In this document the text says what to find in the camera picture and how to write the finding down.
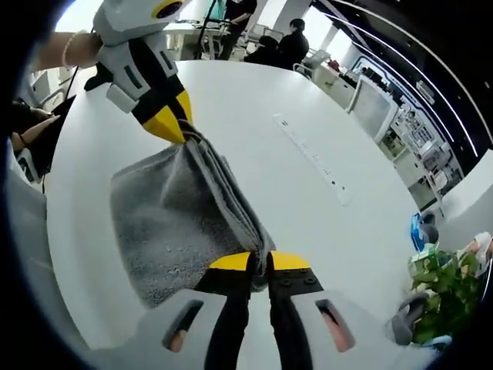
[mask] window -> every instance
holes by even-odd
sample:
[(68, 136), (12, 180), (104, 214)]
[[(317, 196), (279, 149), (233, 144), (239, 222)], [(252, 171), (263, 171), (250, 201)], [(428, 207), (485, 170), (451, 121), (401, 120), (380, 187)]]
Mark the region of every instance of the window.
[(346, 56), (352, 41), (348, 35), (346, 35), (341, 29), (337, 31), (334, 39), (327, 47), (327, 52), (332, 59), (337, 60), (340, 64)]
[(102, 0), (85, 0), (73, 2), (63, 13), (56, 24), (57, 32), (78, 32), (81, 29), (90, 30), (92, 19)]
[(303, 20), (305, 21), (305, 37), (310, 49), (318, 50), (332, 27), (332, 21), (313, 6), (308, 8)]
[(284, 5), (287, 0), (268, 0), (263, 7), (262, 13), (258, 20), (259, 25), (265, 25), (269, 29), (274, 28), (276, 20), (279, 18), (281, 10), (283, 10)]

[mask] folded towel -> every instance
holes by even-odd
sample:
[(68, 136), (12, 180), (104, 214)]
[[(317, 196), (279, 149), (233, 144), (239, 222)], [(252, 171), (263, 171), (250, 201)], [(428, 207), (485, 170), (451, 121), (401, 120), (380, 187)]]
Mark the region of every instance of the folded towel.
[(149, 308), (194, 288), (217, 258), (244, 251), (257, 256), (252, 289), (260, 290), (275, 249), (224, 158), (188, 123), (180, 125), (186, 143), (125, 168), (111, 182), (122, 260)]

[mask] dark hair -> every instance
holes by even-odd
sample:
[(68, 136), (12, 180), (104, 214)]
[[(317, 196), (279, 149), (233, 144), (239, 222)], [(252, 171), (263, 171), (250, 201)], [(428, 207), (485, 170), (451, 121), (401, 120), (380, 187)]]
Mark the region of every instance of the dark hair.
[(305, 29), (305, 21), (301, 18), (293, 19), (290, 25), (295, 27), (298, 31), (303, 31)]

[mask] power strip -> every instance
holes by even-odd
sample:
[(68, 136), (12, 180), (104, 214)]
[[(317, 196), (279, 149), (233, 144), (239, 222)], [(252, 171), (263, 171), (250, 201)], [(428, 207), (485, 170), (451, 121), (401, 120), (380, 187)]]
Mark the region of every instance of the power strip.
[(337, 180), (333, 174), (333, 171), (329, 169), (323, 162), (322, 158), (308, 146), (307, 142), (301, 137), (299, 133), (294, 131), (294, 128), (282, 118), (280, 114), (273, 116), (274, 122), (283, 130), (283, 132), (291, 139), (294, 145), (301, 151), (301, 153), (310, 161), (315, 167), (318, 173), (323, 177), (325, 182), (330, 186), (332, 191), (336, 193), (337, 199), (343, 206), (347, 206), (350, 203), (350, 195), (345, 185)]

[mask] white desk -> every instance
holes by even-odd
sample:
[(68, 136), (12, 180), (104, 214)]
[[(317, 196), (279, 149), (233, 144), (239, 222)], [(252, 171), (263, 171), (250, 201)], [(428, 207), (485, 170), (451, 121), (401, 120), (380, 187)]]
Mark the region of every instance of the white desk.
[[(325, 288), (342, 290), (378, 320), (388, 319), (402, 299), (407, 258), (414, 253), (409, 223), (417, 208), (384, 154), (298, 73), (222, 61), (178, 67), (196, 126), (228, 159), (277, 248), (302, 254)], [(110, 179), (167, 146), (108, 101), (106, 90), (104, 85), (75, 99), (48, 194), (55, 275), (91, 348), (122, 344), (145, 312), (116, 245)], [(347, 187), (346, 207), (274, 123), (277, 113)], [(268, 312), (267, 291), (254, 294), (238, 368), (279, 368)]]

